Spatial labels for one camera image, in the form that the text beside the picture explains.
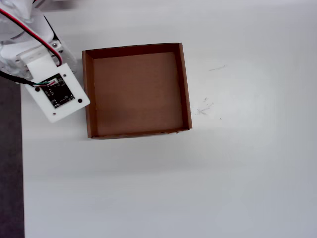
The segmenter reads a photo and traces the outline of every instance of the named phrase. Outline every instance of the white table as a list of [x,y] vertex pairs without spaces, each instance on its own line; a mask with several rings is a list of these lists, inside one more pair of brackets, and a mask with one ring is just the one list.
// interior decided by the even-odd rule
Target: white table
[[46,16],[79,64],[183,43],[194,128],[90,140],[84,110],[50,124],[22,88],[26,238],[317,236],[313,0],[74,2]]

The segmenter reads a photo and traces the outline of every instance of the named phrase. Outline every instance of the open cardboard box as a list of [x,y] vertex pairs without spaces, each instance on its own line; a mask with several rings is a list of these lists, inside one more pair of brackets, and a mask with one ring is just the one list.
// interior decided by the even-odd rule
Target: open cardboard box
[[83,51],[88,137],[192,128],[181,43]]

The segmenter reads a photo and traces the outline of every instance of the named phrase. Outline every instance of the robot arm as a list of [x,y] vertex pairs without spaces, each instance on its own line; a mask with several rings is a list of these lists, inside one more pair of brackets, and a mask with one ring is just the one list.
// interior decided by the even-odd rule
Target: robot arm
[[32,3],[0,0],[0,75],[25,84],[55,122],[90,101],[73,74],[76,59]]

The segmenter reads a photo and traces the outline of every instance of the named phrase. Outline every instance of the dark floor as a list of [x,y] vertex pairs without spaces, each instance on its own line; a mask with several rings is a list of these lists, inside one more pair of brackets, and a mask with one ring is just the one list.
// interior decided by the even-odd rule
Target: dark floor
[[24,237],[20,85],[0,77],[0,238]]

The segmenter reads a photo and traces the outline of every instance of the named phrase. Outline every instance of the electronic chip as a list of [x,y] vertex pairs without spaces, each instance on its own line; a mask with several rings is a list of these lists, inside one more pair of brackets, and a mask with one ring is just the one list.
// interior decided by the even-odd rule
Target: electronic chip
[[58,108],[61,105],[75,99],[72,92],[69,90],[65,81],[61,77],[60,74],[56,74],[43,82],[49,82],[50,84],[47,86],[41,87],[41,89],[45,92],[45,95],[51,102],[54,108]]

